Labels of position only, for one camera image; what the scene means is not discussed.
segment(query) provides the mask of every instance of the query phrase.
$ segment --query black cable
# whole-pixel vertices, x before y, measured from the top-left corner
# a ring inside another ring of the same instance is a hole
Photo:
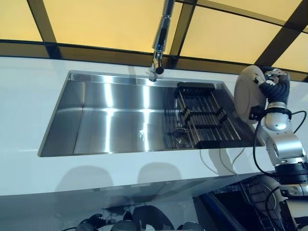
[[[261,120],[258,121],[256,130],[255,130],[254,145],[253,145],[253,149],[252,149],[253,150],[254,162],[255,162],[255,165],[256,165],[257,169],[259,169],[259,171],[262,172],[264,175],[269,176],[269,177],[276,177],[276,175],[274,175],[274,174],[271,174],[271,173],[268,173],[266,171],[263,171],[260,168],[260,166],[258,165],[258,163],[257,163],[257,159],[256,159],[256,145],[257,145],[257,133],[258,133],[258,129],[260,127],[260,124],[261,124]]]
[[[71,228],[68,228],[68,229],[65,229],[65,230],[61,230],[61,231],[67,231],[67,230],[73,230],[73,229],[77,229],[77,227],[71,227]]]
[[[276,226],[276,228],[280,231],[282,231],[282,229],[278,226],[278,224],[274,221],[273,217],[271,216],[270,214],[270,211],[269,211],[269,200],[270,200],[270,196],[276,191],[279,189],[279,186],[277,186],[276,188],[274,188],[272,191],[270,191],[270,193],[268,194],[268,196],[266,197],[265,199],[265,209],[266,209],[266,212],[268,214],[268,217],[269,219],[271,220],[271,222],[273,223],[274,226]]]
[[[292,115],[295,115],[295,114],[298,114],[298,113],[304,113],[304,118],[303,118],[302,122],[298,125],[297,129],[295,129],[294,133],[296,133],[297,130],[299,130],[299,128],[303,125],[303,123],[305,122],[306,116],[307,116],[307,112],[306,111],[294,112],[294,113],[292,113]]]

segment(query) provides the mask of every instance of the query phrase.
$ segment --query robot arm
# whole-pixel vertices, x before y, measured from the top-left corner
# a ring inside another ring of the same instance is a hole
[[[240,110],[243,107],[238,105],[241,99],[237,92],[245,91],[243,87],[239,89],[243,84],[238,82],[243,80],[248,83],[250,89],[248,98],[257,98],[256,102],[249,103],[249,113]],[[249,66],[240,74],[237,85],[238,87],[235,87],[237,112],[244,122],[258,121],[257,136],[265,142],[276,173],[262,172],[277,178],[281,184],[279,189],[282,196],[288,197],[280,204],[284,228],[290,231],[307,229],[308,226],[301,227],[298,221],[299,216],[308,218],[308,159],[300,140],[292,131],[292,114],[287,109],[289,75],[280,69],[273,69],[263,74],[258,67]],[[266,110],[265,104],[260,103],[264,102],[262,97],[269,102]]]

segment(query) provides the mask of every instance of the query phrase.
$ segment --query dish drying rack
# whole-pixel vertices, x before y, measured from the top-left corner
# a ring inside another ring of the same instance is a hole
[[[201,149],[239,146],[242,138],[225,109],[218,104],[214,90],[213,84],[178,84],[175,91],[178,110],[171,131],[177,146],[183,143],[186,147]]]

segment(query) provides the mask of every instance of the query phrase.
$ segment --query sink rim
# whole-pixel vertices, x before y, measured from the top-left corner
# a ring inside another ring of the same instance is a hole
[[[176,77],[159,77],[157,78],[156,82],[151,82],[148,79],[148,76],[141,76],[141,75],[130,75],[130,74],[115,74],[115,73],[104,73],[104,72],[92,72],[92,71],[78,71],[78,70],[71,70],[68,72],[61,92],[59,94],[57,103],[49,120],[48,126],[44,133],[42,142],[40,144],[39,150],[37,155],[39,157],[42,156],[42,151],[50,132],[52,122],[54,117],[59,109],[59,104],[66,88],[66,85],[69,81],[79,81],[79,82],[93,82],[93,83],[110,83],[110,84],[124,84],[124,85],[139,85],[139,86],[150,86],[150,87],[170,87],[176,88],[179,82],[195,82],[195,83],[212,83],[215,86],[215,89],[224,89],[229,96],[233,99],[232,94],[230,93],[229,89],[225,85],[225,83],[221,80],[208,80],[208,79],[189,79],[189,78],[176,78]],[[178,148],[176,150],[189,150],[194,148]],[[163,150],[148,150],[145,152],[152,152],[152,151],[176,151],[175,149],[163,149]],[[84,153],[84,154],[66,154],[63,155],[67,156],[75,156],[75,155],[92,155],[92,154],[113,154],[113,153],[122,153],[122,152],[100,152],[100,153]]]

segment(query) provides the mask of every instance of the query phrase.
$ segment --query black mullion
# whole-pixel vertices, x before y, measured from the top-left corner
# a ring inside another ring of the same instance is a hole
[[[247,11],[247,10],[244,10],[244,9],[224,5],[224,4],[221,4],[221,3],[211,2],[211,1],[208,1],[208,0],[202,0],[202,1],[198,0],[196,6],[208,8],[208,9],[212,9],[212,10],[216,10],[216,11],[221,11],[221,12],[225,12],[225,13],[231,13],[231,14],[234,14],[234,15],[255,19],[255,20],[258,20],[258,21],[261,21],[261,22],[270,23],[270,24],[277,25],[277,26],[287,27],[287,28],[290,28],[290,29],[293,29],[293,30],[298,30],[300,32],[308,34],[308,30],[297,29],[296,26],[293,26],[292,24],[288,24],[287,22],[285,22],[283,20],[273,18],[273,17],[267,16],[267,15],[262,15],[262,14],[259,14],[259,13]]]
[[[60,59],[61,54],[53,33],[43,0],[27,0],[39,33],[45,43],[48,55],[52,59]]]
[[[256,65],[272,66],[308,25],[308,0],[301,1],[285,25],[256,60]]]
[[[193,16],[194,9],[195,9],[194,4],[191,4],[191,5],[183,4],[182,10],[179,16],[179,20],[178,20],[177,29],[175,31],[172,46],[170,49],[171,55],[176,55],[176,56],[180,55],[187,31],[189,28],[189,24]]]

